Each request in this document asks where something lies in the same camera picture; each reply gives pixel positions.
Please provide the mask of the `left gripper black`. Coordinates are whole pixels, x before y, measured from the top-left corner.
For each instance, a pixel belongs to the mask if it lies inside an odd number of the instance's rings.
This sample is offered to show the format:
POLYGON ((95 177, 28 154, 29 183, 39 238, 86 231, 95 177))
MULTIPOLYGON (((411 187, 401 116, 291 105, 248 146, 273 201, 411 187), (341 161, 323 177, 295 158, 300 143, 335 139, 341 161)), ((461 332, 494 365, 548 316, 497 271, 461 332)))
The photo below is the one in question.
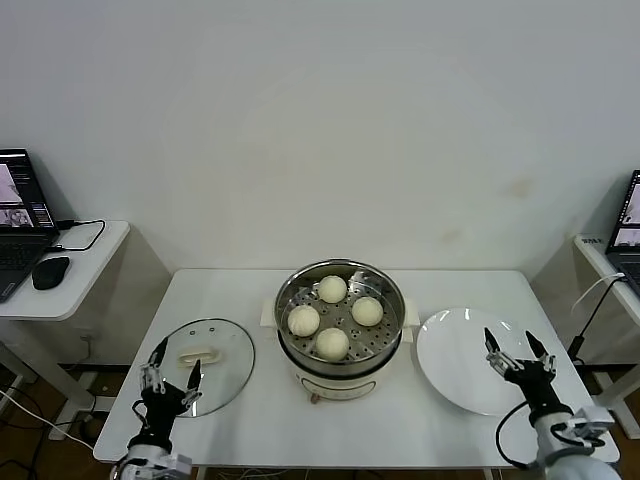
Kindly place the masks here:
POLYGON ((141 399, 132 406, 142 403, 146 413, 140 417, 142 427, 132 438, 132 445, 171 446, 170 435, 175 419, 187 412, 202 393, 200 392, 201 361, 197 360, 191 370, 186 391, 164 382, 160 366, 166 354, 168 338, 154 348, 148 361, 140 367, 141 399))

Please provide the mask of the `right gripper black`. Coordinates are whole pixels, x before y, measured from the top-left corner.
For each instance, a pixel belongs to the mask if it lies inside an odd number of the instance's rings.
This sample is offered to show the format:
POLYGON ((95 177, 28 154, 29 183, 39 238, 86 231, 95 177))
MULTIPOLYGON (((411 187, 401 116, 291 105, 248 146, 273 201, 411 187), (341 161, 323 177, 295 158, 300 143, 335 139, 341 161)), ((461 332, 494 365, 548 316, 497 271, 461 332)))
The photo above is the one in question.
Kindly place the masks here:
POLYGON ((542 367, 524 367, 520 361, 503 352, 487 327, 484 328, 486 360, 507 382, 519 387, 529 406, 530 419, 540 419, 556 413, 571 415, 572 409, 560 401, 552 386, 556 374, 556 357, 547 351, 532 332, 526 330, 525 334, 536 361, 542 367))

